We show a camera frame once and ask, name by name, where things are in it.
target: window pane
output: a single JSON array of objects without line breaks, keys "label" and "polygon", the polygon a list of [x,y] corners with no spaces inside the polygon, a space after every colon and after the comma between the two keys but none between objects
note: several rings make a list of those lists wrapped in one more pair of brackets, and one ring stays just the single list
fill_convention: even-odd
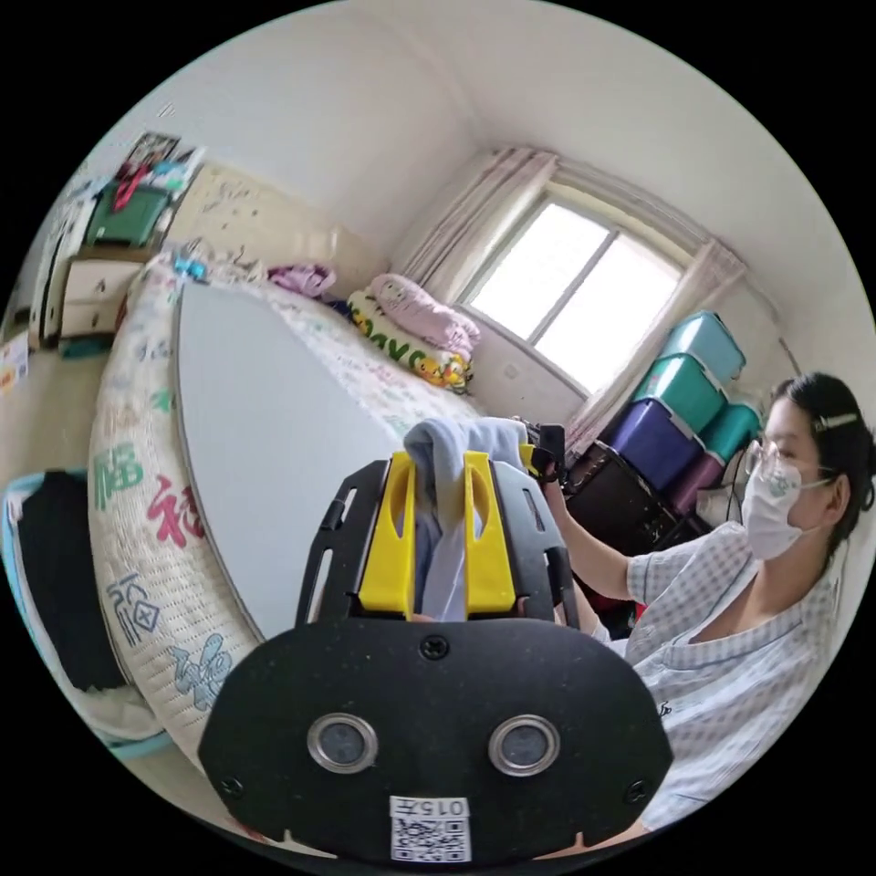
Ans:
[{"label": "window pane", "polygon": [[536,344],[590,392],[622,367],[669,300],[681,269],[621,236]]},{"label": "window pane", "polygon": [[528,338],[606,236],[602,225],[549,204],[471,304],[520,338]]}]

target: white board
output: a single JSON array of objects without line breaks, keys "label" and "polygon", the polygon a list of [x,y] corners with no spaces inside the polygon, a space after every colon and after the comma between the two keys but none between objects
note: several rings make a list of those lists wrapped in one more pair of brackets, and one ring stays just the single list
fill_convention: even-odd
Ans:
[{"label": "white board", "polygon": [[182,451],[207,537],[270,639],[295,625],[310,544],[344,478],[402,442],[245,292],[187,285],[174,348]]}]

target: hair clip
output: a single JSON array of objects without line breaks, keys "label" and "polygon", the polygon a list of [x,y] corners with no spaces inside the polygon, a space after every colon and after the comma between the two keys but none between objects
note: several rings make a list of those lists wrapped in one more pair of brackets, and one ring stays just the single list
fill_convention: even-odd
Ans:
[{"label": "hair clip", "polygon": [[813,424],[816,432],[826,432],[837,426],[847,426],[858,420],[857,413],[844,413],[839,417],[819,417]]}]

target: maroon storage box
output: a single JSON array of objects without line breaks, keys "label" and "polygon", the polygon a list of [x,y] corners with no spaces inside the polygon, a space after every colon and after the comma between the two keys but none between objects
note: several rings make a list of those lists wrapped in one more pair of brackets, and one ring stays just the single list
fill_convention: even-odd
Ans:
[{"label": "maroon storage box", "polygon": [[669,496],[673,509],[681,515],[690,513],[696,507],[696,494],[700,490],[710,490],[720,482],[727,464],[716,454],[703,454],[684,473]]}]

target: purple storage box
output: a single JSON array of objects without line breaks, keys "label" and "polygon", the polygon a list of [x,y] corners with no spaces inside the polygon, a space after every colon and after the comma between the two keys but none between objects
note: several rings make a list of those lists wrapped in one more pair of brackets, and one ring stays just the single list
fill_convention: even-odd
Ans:
[{"label": "purple storage box", "polygon": [[634,401],[606,444],[657,492],[704,453],[687,423],[655,399]]},{"label": "purple storage box", "polygon": [[727,463],[715,454],[703,454],[686,471],[669,497],[673,508],[679,514],[688,514],[696,506],[696,494],[700,490],[710,490],[721,481]]}]

